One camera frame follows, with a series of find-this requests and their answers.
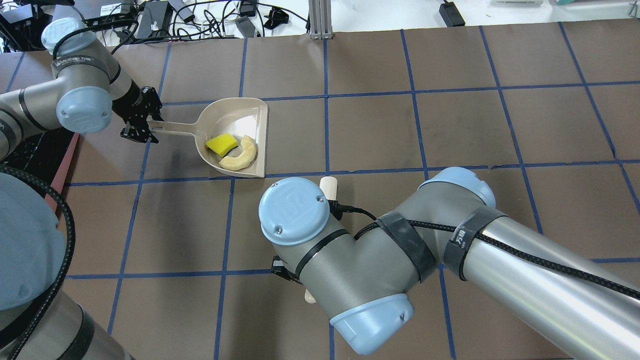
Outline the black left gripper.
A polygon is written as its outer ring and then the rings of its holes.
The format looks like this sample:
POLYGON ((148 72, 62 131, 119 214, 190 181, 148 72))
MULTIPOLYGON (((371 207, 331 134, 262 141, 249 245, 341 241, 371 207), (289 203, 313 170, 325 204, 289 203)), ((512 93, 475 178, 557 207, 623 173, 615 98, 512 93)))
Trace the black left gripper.
POLYGON ((159 140, 151 132, 147 119, 163 121, 163 103, 155 88, 140 87, 130 83, 128 90, 112 101, 112 111, 126 123, 119 136, 128 141, 142 144, 158 144, 159 140))

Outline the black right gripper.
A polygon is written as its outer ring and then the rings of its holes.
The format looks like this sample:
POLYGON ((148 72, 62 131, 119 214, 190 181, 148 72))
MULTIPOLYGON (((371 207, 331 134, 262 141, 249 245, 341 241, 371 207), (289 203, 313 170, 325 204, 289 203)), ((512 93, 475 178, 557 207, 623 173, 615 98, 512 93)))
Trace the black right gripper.
POLYGON ((282 260, 278 255, 274 255, 272 258, 272 264, 270 266, 270 273, 286 281, 292 281, 295 283, 302 283, 300 280, 300 276, 304 269, 304 263, 300 262, 296 267, 295 271, 290 271, 288 267, 286 267, 286 262, 282 260))

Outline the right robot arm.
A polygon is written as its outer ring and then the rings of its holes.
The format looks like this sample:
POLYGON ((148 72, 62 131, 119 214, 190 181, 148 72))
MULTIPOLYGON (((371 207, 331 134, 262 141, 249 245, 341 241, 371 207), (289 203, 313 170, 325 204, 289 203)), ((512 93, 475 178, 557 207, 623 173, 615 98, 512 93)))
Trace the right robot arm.
POLYGON ((473 171, 448 167, 357 235, 326 187, 302 177, 260 199, 263 235, 361 355, 413 317, 408 292, 443 265, 576 360, 639 358, 639 288, 496 208, 473 171))

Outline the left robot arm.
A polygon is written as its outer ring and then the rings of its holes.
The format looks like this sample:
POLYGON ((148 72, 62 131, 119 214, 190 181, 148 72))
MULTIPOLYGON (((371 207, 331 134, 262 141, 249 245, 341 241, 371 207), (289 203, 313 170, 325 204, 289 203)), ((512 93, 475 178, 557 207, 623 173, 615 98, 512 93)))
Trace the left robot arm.
MULTIPOLYGON (((1 157, 27 138, 59 128, 96 133, 112 115, 124 139, 158 142, 147 123, 160 120, 157 91, 138 86, 80 20, 46 26, 52 80, 1 96, 1 157)), ((89 312, 63 291, 76 244, 70 206, 59 191, 23 170, 1 167, 1 358, 131 360, 89 312)))

